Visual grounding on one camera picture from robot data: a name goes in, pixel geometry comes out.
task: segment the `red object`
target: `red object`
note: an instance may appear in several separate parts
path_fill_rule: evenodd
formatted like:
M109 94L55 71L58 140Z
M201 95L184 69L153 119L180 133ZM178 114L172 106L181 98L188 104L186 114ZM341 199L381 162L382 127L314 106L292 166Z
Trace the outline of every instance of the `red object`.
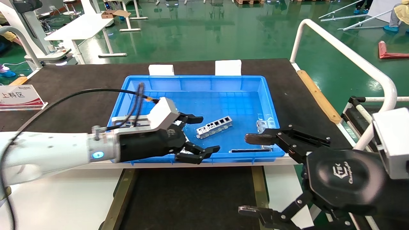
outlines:
M398 53L388 53L386 50L386 43L380 41L378 43L379 47L379 58L409 58L409 54L398 54Z

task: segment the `logo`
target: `logo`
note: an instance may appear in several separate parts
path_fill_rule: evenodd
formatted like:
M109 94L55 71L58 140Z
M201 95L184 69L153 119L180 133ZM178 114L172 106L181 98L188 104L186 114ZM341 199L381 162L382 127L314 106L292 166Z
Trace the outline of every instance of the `logo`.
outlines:
M353 184L352 170L348 162L344 161L344 166L341 166L341 164L335 164L335 166L333 166L333 171L334 175L339 177L340 179L349 176L348 183Z
M176 134L176 131L174 129L168 129L167 133L168 133L168 137L171 137Z
M346 173L346 167L341 167L341 164L335 164L335 166L333 166L333 170L334 170L334 175L336 175L337 177L341 179L348 175Z

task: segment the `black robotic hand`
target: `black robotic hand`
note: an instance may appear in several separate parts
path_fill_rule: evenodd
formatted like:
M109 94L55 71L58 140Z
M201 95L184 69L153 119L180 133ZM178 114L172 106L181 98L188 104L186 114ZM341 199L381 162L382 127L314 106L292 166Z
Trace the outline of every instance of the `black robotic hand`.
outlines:
M196 117L193 114L179 114L179 117L167 130L160 129L154 132L121 135L119 140L121 143L121 156L125 156L121 160L140 160L174 153L175 160L178 162L200 164L202 160L209 158L213 153L220 150L219 146L203 149L188 142L183 127L186 124L199 124L203 121L203 117Z
M406 198L409 181L390 179L377 153L331 149L330 137L311 134L293 125L246 134L245 140L249 144L277 144L304 165L304 192L283 212L239 207L240 214L258 217L267 228L299 230L291 218L309 202L332 215L334 221L323 229L351 229L351 223L342 219L348 212L393 219L405 219L409 215Z

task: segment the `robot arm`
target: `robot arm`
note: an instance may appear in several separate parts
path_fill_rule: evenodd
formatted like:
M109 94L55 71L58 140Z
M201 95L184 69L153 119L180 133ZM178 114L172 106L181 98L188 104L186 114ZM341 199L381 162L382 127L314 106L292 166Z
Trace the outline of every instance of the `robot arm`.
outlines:
M112 123L124 117L114 117ZM10 146L3 169L7 185L27 182L91 162L115 163L175 154L175 160L200 164L219 146L202 149L189 142L182 129L198 124L203 117L180 113L172 100L162 97L148 115L130 117L131 124L106 132L93 127L93 133L23 132ZM0 132L0 146L8 144L16 132Z
M281 230L300 230L291 218L310 202L331 214L334 221L305 230L353 229L351 222L343 219L348 212L407 219L409 110L400 108L376 113L373 121L379 154L331 149L329 137L312 135L294 125L265 129L262 134L247 134L247 143L277 144L297 163L303 164L304 189L282 212L251 206L240 206L238 212L259 218L267 228Z

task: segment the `stool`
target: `stool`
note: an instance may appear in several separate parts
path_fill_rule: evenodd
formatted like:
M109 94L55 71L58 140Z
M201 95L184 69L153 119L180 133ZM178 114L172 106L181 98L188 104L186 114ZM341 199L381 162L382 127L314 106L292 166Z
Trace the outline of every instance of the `stool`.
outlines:
M70 21L76 19L81 14L80 11L77 12L77 11L75 11L75 8L74 8L74 3L76 3L77 1L78 0L63 0L64 7L67 9L67 11L69 13L68 15L70 16ZM71 5L72 11L70 11L70 9L68 8L68 4Z

